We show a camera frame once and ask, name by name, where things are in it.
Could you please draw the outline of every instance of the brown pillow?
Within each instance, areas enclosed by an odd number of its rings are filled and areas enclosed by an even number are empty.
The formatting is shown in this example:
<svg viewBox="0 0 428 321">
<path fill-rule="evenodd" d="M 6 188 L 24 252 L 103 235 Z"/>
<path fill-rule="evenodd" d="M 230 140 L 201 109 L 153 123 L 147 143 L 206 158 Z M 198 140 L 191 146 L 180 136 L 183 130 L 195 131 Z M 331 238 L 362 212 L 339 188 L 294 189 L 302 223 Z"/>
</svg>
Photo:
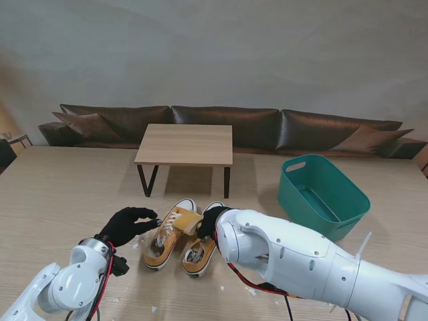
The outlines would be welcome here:
<svg viewBox="0 0 428 321">
<path fill-rule="evenodd" d="M 413 129 L 380 131 L 361 125 L 352 135 L 330 150 L 374 154 L 383 145 L 396 141 L 412 130 Z"/>
<path fill-rule="evenodd" d="M 64 124 L 77 132 L 84 140 L 90 142 L 124 142 L 104 119 L 98 114 L 75 116 L 52 112 Z"/>
</svg>

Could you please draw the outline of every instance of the paper scrap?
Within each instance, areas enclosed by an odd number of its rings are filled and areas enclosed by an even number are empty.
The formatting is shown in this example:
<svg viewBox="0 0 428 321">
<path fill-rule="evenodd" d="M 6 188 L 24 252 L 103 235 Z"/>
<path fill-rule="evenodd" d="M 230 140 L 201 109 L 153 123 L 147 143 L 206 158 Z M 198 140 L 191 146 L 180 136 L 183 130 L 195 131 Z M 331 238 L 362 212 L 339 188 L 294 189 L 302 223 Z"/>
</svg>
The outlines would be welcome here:
<svg viewBox="0 0 428 321">
<path fill-rule="evenodd" d="M 258 291 L 255 289 L 248 289 L 249 293 L 251 293 L 253 296 L 256 296 Z"/>
</svg>

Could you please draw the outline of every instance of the teal plastic basket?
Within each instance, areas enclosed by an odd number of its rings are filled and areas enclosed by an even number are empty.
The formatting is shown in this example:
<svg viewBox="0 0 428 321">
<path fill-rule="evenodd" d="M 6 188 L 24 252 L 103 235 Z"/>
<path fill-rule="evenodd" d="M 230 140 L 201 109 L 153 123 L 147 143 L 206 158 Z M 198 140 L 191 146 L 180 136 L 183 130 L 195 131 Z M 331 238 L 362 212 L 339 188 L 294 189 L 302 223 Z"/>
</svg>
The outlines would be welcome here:
<svg viewBox="0 0 428 321">
<path fill-rule="evenodd" d="M 370 209 L 368 197 L 332 162 L 317 154 L 282 165 L 278 202 L 293 222 L 331 241 L 345 237 Z"/>
</svg>

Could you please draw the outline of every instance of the black gloved hand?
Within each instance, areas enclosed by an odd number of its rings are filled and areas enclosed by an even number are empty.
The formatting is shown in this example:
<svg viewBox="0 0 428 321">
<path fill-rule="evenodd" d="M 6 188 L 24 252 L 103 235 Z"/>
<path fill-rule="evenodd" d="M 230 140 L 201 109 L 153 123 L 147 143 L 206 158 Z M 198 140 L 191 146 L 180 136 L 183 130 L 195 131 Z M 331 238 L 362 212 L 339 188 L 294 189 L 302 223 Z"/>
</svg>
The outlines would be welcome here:
<svg viewBox="0 0 428 321">
<path fill-rule="evenodd" d="M 198 228 L 197 231 L 198 237 L 202 239 L 203 237 L 209 235 L 211 236 L 211 239 L 214 239 L 215 224 L 217 222 L 217 218 L 220 216 L 220 214 L 222 214 L 222 212 L 227 211 L 229 209 L 231 208 L 226 206 L 216 206 L 204 212 L 201 227 Z"/>
<path fill-rule="evenodd" d="M 127 244 L 136 235 L 157 228 L 162 224 L 161 219 L 151 209 L 145 207 L 126 207 L 113 215 L 100 235 L 106 235 L 115 247 Z M 135 223 L 138 219 L 152 219 L 148 222 Z"/>
</svg>

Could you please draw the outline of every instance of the sneaker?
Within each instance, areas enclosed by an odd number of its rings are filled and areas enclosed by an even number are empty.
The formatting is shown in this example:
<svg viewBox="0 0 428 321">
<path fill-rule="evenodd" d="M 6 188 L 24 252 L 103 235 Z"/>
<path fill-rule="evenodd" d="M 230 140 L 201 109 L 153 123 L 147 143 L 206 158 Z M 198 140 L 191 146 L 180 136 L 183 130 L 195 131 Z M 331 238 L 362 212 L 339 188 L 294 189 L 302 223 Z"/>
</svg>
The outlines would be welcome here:
<svg viewBox="0 0 428 321">
<path fill-rule="evenodd" d="M 173 221 L 189 211 L 195 212 L 196 204 L 191 199 L 182 199 L 167 213 L 144 254 L 144 263 L 151 270 L 159 271 L 167 264 L 174 246 L 183 235 L 181 230 L 175 229 Z"/>
<path fill-rule="evenodd" d="M 212 202 L 206 209 L 204 209 L 202 215 L 204 215 L 204 213 L 209 209 L 217 206 L 224 206 L 224 204 L 220 202 Z M 207 270 L 209 262 L 215 252 L 215 242 L 209 236 L 206 236 L 203 239 L 197 239 L 197 237 L 195 237 L 191 242 L 189 242 L 186 248 L 188 250 L 183 258 L 183 269 L 185 269 L 188 276 L 198 278 Z"/>
</svg>

